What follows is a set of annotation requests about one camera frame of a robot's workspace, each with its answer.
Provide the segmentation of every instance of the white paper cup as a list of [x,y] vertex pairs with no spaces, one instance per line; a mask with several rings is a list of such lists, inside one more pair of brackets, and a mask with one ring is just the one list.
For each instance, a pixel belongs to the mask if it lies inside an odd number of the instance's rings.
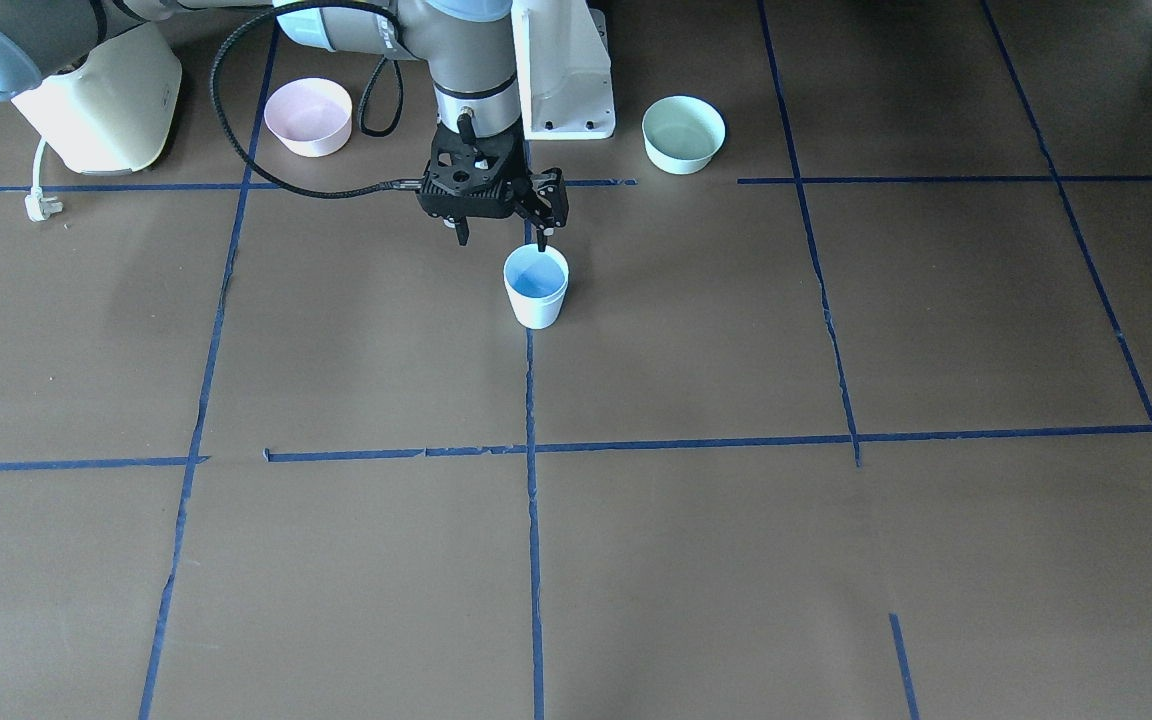
[[301,78],[265,103],[265,127],[297,156],[321,158],[340,150],[353,129],[349,92],[329,79]]
[[518,247],[503,262],[503,288],[509,293],[513,316],[522,327],[548,328],[558,319],[567,295],[570,271],[562,252],[547,247]]
[[704,168],[723,141],[727,141],[727,126],[722,115],[699,97],[665,97],[654,101],[643,115],[647,158],[655,167],[676,176]]

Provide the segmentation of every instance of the power cord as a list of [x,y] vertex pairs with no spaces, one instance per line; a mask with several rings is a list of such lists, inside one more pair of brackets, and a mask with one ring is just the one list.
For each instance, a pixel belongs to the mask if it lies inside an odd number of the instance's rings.
[[[264,23],[268,23],[270,20],[279,18],[282,17],[282,15],[285,14],[295,13],[297,10],[312,10],[317,8],[344,8],[349,10],[364,10],[366,13],[380,15],[380,17],[388,20],[389,24],[394,26],[394,33],[396,33],[397,45],[399,47],[403,47],[403,50],[406,50],[406,46],[403,46],[403,40],[402,40],[402,26],[400,26],[397,23],[397,15],[393,14],[392,12],[385,8],[381,8],[380,5],[358,3],[358,1],[353,1],[353,0],[303,0],[301,1],[301,3],[279,5],[278,8],[271,8],[265,13],[256,15],[255,18],[248,20],[247,22],[241,24],[241,26],[238,26],[236,31],[230,33],[228,38],[225,38],[223,44],[220,45],[220,50],[215,52],[215,60],[212,61],[211,63],[211,82],[210,82],[211,106],[212,109],[215,111],[215,119],[220,120],[221,132],[225,132],[225,138],[229,141],[230,147],[234,149],[234,152],[237,152],[238,158],[243,159],[243,164],[245,164],[248,168],[252,169],[252,173],[259,174],[260,177],[267,179],[268,182],[274,183],[275,185],[283,188],[283,190],[287,190],[289,192],[295,192],[297,195],[303,195],[306,197],[316,197],[316,199],[320,200],[343,200],[347,199],[347,197],[358,197],[362,195],[371,195],[372,192],[380,192],[387,190],[408,190],[408,191],[420,190],[419,179],[393,179],[393,181],[379,182],[374,184],[369,184],[367,187],[356,188],[356,190],[343,190],[339,192],[321,192],[317,190],[310,190],[310,188],[300,187],[293,184],[291,182],[287,182],[283,179],[275,176],[275,174],[270,173],[270,170],[266,170],[265,168],[260,167],[260,165],[257,164],[256,160],[251,156],[249,156],[245,150],[243,150],[241,143],[238,143],[238,138],[234,136],[234,129],[229,127],[229,118],[227,114],[225,114],[225,108],[223,106],[221,106],[220,103],[220,71],[221,68],[223,68],[225,59],[227,59],[229,55],[229,51],[233,50],[233,46],[236,45],[238,40],[242,40],[243,37],[247,37],[247,33],[250,33],[253,28],[260,26]],[[384,63],[380,63],[380,67],[376,68],[376,73],[372,73],[372,79],[374,79],[376,76],[379,76],[381,67],[384,67]],[[399,91],[401,91],[402,88],[401,82],[402,81],[399,82]],[[369,85],[369,92],[365,92],[365,96],[370,96],[370,88],[372,83],[367,83],[367,85]],[[401,111],[402,106],[399,105],[399,113],[401,113]],[[394,123],[392,123],[392,127],[387,128],[387,131],[381,131],[381,132],[385,132],[385,135],[389,135],[389,132],[393,132],[393,127],[396,126],[397,126],[397,113],[396,118],[394,118]]]
[[59,197],[41,196],[41,151],[46,149],[47,138],[38,138],[38,149],[33,152],[33,183],[29,187],[29,195],[24,196],[24,214],[37,223],[65,210],[65,203]]
[[[389,127],[385,129],[371,129],[366,123],[367,104],[371,101],[372,88],[376,88],[376,78],[380,77],[380,70],[385,69],[387,63],[394,63],[394,82],[397,83],[397,106],[394,108],[394,119],[389,120]],[[358,132],[367,137],[387,137],[389,132],[394,132],[397,128],[397,121],[403,116],[403,70],[399,69],[397,60],[389,60],[388,58],[381,58],[379,63],[376,63],[376,69],[371,70],[371,79],[367,81],[367,86],[362,90],[362,97],[358,99]]]

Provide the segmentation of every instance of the blue liquid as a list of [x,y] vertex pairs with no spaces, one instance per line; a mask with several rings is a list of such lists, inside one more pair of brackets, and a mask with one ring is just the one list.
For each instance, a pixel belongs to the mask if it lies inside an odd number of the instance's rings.
[[526,297],[548,297],[563,287],[563,270],[558,266],[558,262],[545,258],[544,255],[531,260],[516,276],[511,278],[509,285],[518,295]]

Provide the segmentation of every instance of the black cable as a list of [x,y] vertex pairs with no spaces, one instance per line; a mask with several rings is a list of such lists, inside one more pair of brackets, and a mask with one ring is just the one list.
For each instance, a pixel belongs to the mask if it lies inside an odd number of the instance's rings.
[[204,6],[204,8],[191,8],[191,6],[185,3],[177,3],[180,8],[187,9],[189,12],[200,12],[200,10],[234,10],[236,13],[260,13],[270,8],[268,5],[220,5],[220,6]]
[[[394,119],[389,120],[389,127],[385,129],[371,129],[367,127],[366,114],[367,114],[367,103],[371,101],[372,88],[376,88],[376,78],[380,77],[380,70],[385,69],[385,65],[394,63],[394,81],[397,82],[397,106],[394,108]],[[381,58],[379,63],[376,63],[376,69],[371,70],[371,79],[367,81],[367,86],[362,90],[362,97],[358,99],[358,132],[367,137],[387,137],[389,132],[394,132],[397,128],[397,121],[403,116],[403,70],[399,69],[397,60],[389,60],[388,58]]]
[[96,17],[96,45],[109,38],[109,17],[105,15],[105,5],[100,0],[90,0],[92,15]]
[[127,15],[127,17],[132,18],[132,20],[137,20],[137,22],[142,22],[142,23],[150,22],[150,20],[143,18],[141,15],[137,15],[136,13],[132,13],[132,9],[128,8],[127,3],[124,3],[124,0],[111,0],[111,1],[113,1],[115,8],[119,8],[120,10],[122,10],[122,13],[124,15]]
[[316,8],[346,8],[349,10],[364,10],[366,13],[372,13],[380,15],[389,21],[389,24],[394,26],[394,40],[397,41],[399,46],[403,46],[402,41],[402,26],[397,23],[397,15],[389,13],[389,10],[381,8],[379,5],[372,3],[357,3],[353,0],[303,0],[301,3],[288,3],[280,5],[278,8],[271,8],[265,13],[256,15],[255,18],[248,20],[236,31],[230,33],[228,38],[225,38],[223,44],[220,44],[220,50],[215,52],[215,60],[211,63],[211,108],[215,111],[215,119],[220,120],[221,132],[225,132],[225,138],[229,141],[229,145],[233,146],[234,152],[237,152],[238,158],[243,159],[243,164],[248,168],[252,169],[252,173],[259,174],[260,177],[267,179],[268,182],[276,184],[283,190],[289,192],[295,192],[297,195],[303,195],[306,197],[317,197],[320,200],[342,200],[346,197],[358,197],[362,195],[370,195],[371,192],[380,192],[385,190],[419,190],[420,181],[418,179],[394,179],[394,181],[385,181],[376,184],[369,184],[367,187],[356,188],[356,190],[343,190],[339,192],[321,192],[317,190],[308,190],[305,187],[300,187],[285,181],[283,179],[274,176],[273,173],[260,167],[256,160],[243,150],[242,145],[238,144],[238,138],[234,137],[234,129],[229,127],[229,118],[225,114],[225,108],[220,104],[220,70],[223,68],[225,59],[228,58],[229,51],[233,46],[247,37],[248,32],[252,31],[252,28],[259,26],[272,18],[278,18],[280,15],[288,13],[295,13],[297,10],[311,10]]

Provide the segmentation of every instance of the blue tape line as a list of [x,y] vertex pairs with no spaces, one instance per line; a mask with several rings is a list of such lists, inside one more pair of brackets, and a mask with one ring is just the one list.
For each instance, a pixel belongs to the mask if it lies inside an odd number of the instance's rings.
[[1087,425],[1075,429],[931,430],[912,433],[861,433],[861,442],[918,442],[929,439],[1001,439],[1152,433],[1152,425]]
[[794,146],[794,128],[790,124],[790,109],[785,100],[785,85],[781,81],[781,67],[776,62],[776,47],[772,44],[772,28],[767,22],[767,5],[764,0],[758,0],[759,22],[763,23],[763,41],[767,46],[767,61],[772,68],[772,82],[776,88],[776,105],[781,109],[781,126],[785,131],[785,145],[790,152],[790,167],[794,168],[794,187],[799,196],[799,210],[803,213],[803,229],[808,236],[808,251],[812,255],[812,270],[817,275],[817,283],[820,286],[820,310],[824,313],[824,327],[829,333],[829,343],[833,346],[833,363],[838,370],[838,391],[842,395],[842,410],[847,416],[847,432],[851,434],[851,453],[855,456],[856,465],[861,465],[861,441],[856,438],[856,418],[851,410],[851,393],[847,391],[847,373],[842,369],[842,353],[838,349],[838,332],[833,325],[833,313],[829,310],[829,291],[824,283],[824,273],[820,270],[820,255],[814,243],[814,232],[812,229],[812,211],[808,210],[806,188],[803,184],[803,169],[799,167],[799,154]]
[[919,720],[918,697],[914,694],[914,675],[909,670],[909,655],[905,654],[905,635],[900,629],[900,617],[895,612],[887,616],[892,623],[892,642],[896,643],[896,661],[900,662],[900,679],[905,684],[905,705],[909,706],[909,720]]
[[1152,176],[1061,176],[1064,182],[1152,182]]
[[[183,182],[146,184],[45,184],[47,192],[176,192],[182,190],[242,190],[241,182]],[[26,184],[0,184],[0,192],[29,192]]]
[[553,442],[536,446],[536,452],[600,452],[600,450],[695,450],[700,447],[782,447],[794,445],[846,445],[850,434],[705,438],[705,439],[645,439],[645,441]]
[[105,457],[99,460],[26,460],[0,462],[0,473],[22,470],[96,470],[109,468],[179,468],[188,457]]
[[1152,427],[1152,402],[1149,401],[1149,393],[1146,387],[1144,387],[1144,381],[1140,378],[1140,372],[1135,364],[1132,357],[1132,348],[1128,347],[1128,340],[1126,340],[1126,334],[1123,333],[1123,325],[1119,323],[1117,316],[1114,313],[1114,305],[1111,304],[1111,295],[1105,290],[1105,283],[1101,282],[1101,273],[1096,268],[1096,262],[1092,259],[1092,251],[1087,247],[1087,238],[1083,236],[1082,225],[1078,222],[1078,218],[1074,214],[1074,205],[1069,202],[1069,195],[1064,191],[1064,182],[1056,170],[1056,161],[1052,158],[1051,147],[1047,145],[1046,137],[1043,136],[1043,129],[1038,126],[1038,116],[1034,114],[1033,105],[1030,105],[1029,96],[1025,94],[1025,89],[1021,85],[1020,75],[1016,73],[1016,65],[1011,62],[1011,54],[1007,53],[1007,44],[1002,40],[1002,32],[998,29],[998,23],[993,18],[993,13],[990,10],[990,1],[980,0],[980,9],[986,17],[986,22],[990,24],[990,31],[993,32],[993,38],[998,44],[998,51],[1002,54],[1002,60],[1007,65],[1007,74],[1011,76],[1011,84],[1016,88],[1016,94],[1020,97],[1020,104],[1024,106],[1025,115],[1029,118],[1030,126],[1033,127],[1034,136],[1038,139],[1038,150],[1043,152],[1043,158],[1047,160],[1047,169],[1051,173],[1051,179],[1056,183],[1056,191],[1060,195],[1061,204],[1064,205],[1064,214],[1069,218],[1070,228],[1074,230],[1074,237],[1078,241],[1078,248],[1083,252],[1083,263],[1087,265],[1087,273],[1092,276],[1092,283],[1096,286],[1096,293],[1101,297],[1101,305],[1105,306],[1105,314],[1111,319],[1111,327],[1114,328],[1115,338],[1119,341],[1119,348],[1123,351],[1123,359],[1128,364],[1128,370],[1132,373],[1132,382],[1137,386],[1137,393],[1140,396],[1140,404],[1144,406],[1144,411],[1149,417],[1149,425]]
[[526,446],[486,445],[467,447],[403,447],[396,450],[328,450],[262,453],[266,462],[331,462],[340,460],[394,460],[407,457],[465,457],[479,455],[522,455]]
[[526,329],[526,517],[531,553],[531,694],[535,720],[545,720],[545,653],[540,626],[540,518],[536,511],[535,333]]
[[[1078,437],[1152,433],[1152,425],[1078,425],[1064,429],[984,429],[984,430],[915,430],[902,433],[858,433],[859,442],[926,442],[955,439],[1006,439],[1029,437]],[[736,438],[641,439],[639,441],[552,442],[536,444],[545,452],[602,450],[695,450],[707,447],[787,447],[797,445],[847,445],[850,434],[773,435]],[[485,445],[467,447],[408,447],[395,450],[264,452],[268,462],[320,462],[333,460],[386,460],[403,457],[452,457],[477,455],[522,455],[526,445]]]
[[340,450],[340,452],[264,452],[266,462],[332,462],[338,460],[391,460],[396,457],[419,457],[425,448],[410,447],[403,450]]
[[567,183],[567,187],[632,187],[639,183],[636,179],[575,179],[575,181],[564,182]]
[[[278,54],[278,36],[274,32],[270,37],[270,53],[265,59],[265,74],[262,78],[260,94],[257,96],[257,108],[264,108],[265,99],[270,96],[270,78],[274,73],[274,58]],[[256,145],[260,139],[260,118],[257,111],[256,120],[252,122],[251,141],[248,142],[248,154],[256,154]],[[238,255],[238,237],[243,228],[243,215],[247,213],[247,192],[250,190],[248,183],[251,182],[251,168],[243,173],[243,183],[238,190],[238,207],[234,210],[233,232],[229,234],[229,253],[225,256],[225,273],[220,282],[220,297],[215,302],[215,319],[211,325],[211,343],[207,347],[207,364],[202,373],[202,388],[198,392],[198,419],[195,423],[194,437],[189,441],[189,457],[185,462],[184,479],[180,483],[180,503],[177,507],[177,524],[175,525],[175,538],[172,544],[172,570],[168,582],[162,585],[162,597],[159,601],[159,617],[154,626],[154,644],[150,649],[150,662],[145,673],[145,689],[141,694],[141,720],[147,720],[150,708],[154,703],[154,688],[157,676],[159,676],[159,662],[162,659],[162,643],[168,628],[168,616],[172,612],[172,597],[175,591],[175,579],[180,568],[180,548],[184,543],[184,524],[188,516],[187,506],[189,497],[194,493],[194,478],[200,461],[202,429],[207,419],[207,406],[211,400],[211,381],[217,371],[217,356],[220,354],[220,333],[225,325],[225,301],[229,291],[229,279],[234,273],[234,259]]]
[[[736,184],[794,184],[795,179],[737,179]],[[978,182],[1051,182],[1048,176],[858,176],[801,179],[804,184],[912,184]]]

